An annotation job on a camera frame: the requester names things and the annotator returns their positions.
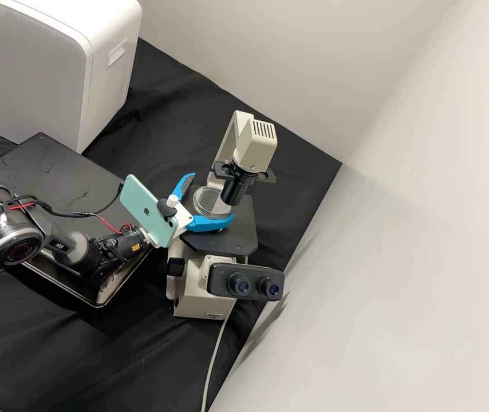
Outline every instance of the green smartphone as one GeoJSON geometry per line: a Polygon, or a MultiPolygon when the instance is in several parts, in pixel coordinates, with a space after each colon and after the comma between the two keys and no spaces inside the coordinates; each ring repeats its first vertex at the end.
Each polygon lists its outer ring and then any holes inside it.
{"type": "Polygon", "coordinates": [[[157,209],[158,199],[136,178],[128,175],[120,193],[120,203],[161,247],[168,247],[178,221],[165,218],[157,209]]]}

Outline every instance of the sticker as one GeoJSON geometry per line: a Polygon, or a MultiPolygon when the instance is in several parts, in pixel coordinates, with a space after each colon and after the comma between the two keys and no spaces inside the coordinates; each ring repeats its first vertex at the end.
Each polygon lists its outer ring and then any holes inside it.
{"type": "Polygon", "coordinates": [[[225,315],[222,315],[222,314],[211,314],[211,313],[207,313],[207,314],[205,314],[204,317],[207,318],[207,319],[223,320],[226,316],[225,315]]]}

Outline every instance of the black fabric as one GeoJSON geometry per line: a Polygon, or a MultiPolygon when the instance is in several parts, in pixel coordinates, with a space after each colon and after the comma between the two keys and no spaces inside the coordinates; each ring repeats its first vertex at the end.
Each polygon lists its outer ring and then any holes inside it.
{"type": "MultiPolygon", "coordinates": [[[[126,105],[84,155],[136,175],[159,197],[190,171],[206,179],[234,110],[268,120],[211,81],[139,41],[126,105]]],[[[340,163],[276,125],[276,185],[257,184],[259,248],[250,263],[285,268],[340,163]]],[[[0,138],[0,155],[12,146],[0,138]]],[[[104,309],[25,270],[0,276],[0,408],[5,411],[198,411],[221,322],[176,319],[164,297],[165,252],[150,256],[104,309]]],[[[208,404],[262,304],[238,302],[214,366],[208,404]]]]}

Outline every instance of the white wall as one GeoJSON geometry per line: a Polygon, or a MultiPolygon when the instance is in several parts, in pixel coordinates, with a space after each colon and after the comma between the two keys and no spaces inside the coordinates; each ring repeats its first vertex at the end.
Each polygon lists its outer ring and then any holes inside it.
{"type": "Polygon", "coordinates": [[[212,411],[489,411],[489,0],[454,4],[363,142],[212,411]]]}
{"type": "Polygon", "coordinates": [[[347,161],[452,0],[140,0],[140,35],[347,161]]]}

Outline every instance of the black glossy surface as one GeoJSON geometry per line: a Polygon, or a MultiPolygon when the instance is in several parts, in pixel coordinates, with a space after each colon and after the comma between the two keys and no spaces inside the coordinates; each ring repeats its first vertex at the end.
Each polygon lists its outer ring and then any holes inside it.
{"type": "MultiPolygon", "coordinates": [[[[191,185],[182,202],[194,215],[198,213],[193,207],[193,195],[199,188],[191,185]]],[[[186,232],[180,238],[194,251],[217,256],[249,256],[258,249],[252,197],[245,195],[237,206],[232,207],[231,213],[235,213],[233,221],[221,232],[186,232]]]]}

